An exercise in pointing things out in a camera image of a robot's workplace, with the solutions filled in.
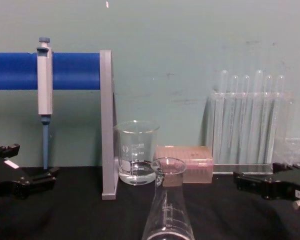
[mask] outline pink box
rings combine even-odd
[[[185,184],[210,184],[214,160],[206,146],[157,146],[154,158],[176,158],[185,162],[183,174]]]

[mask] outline erlenmeyer flask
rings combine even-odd
[[[158,158],[151,163],[155,172],[155,195],[142,240],[194,240],[183,196],[186,164],[176,158]]]

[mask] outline blue horizontal bar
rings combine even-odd
[[[54,90],[100,90],[99,53],[54,52]],[[36,90],[37,53],[0,53],[0,90]]]

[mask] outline glass beaker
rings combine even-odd
[[[155,195],[142,240],[194,240],[183,196],[186,164],[172,157],[151,163],[155,171]]]
[[[130,185],[148,184],[156,174],[150,164],[157,145],[159,125],[151,121],[128,121],[114,127],[119,139],[120,179]]]

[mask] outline black tablecloth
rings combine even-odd
[[[0,240],[140,240],[154,190],[120,181],[117,199],[104,201],[100,167],[65,167],[53,191],[0,198]],[[238,191],[230,175],[183,193],[196,240],[300,240],[291,201]]]

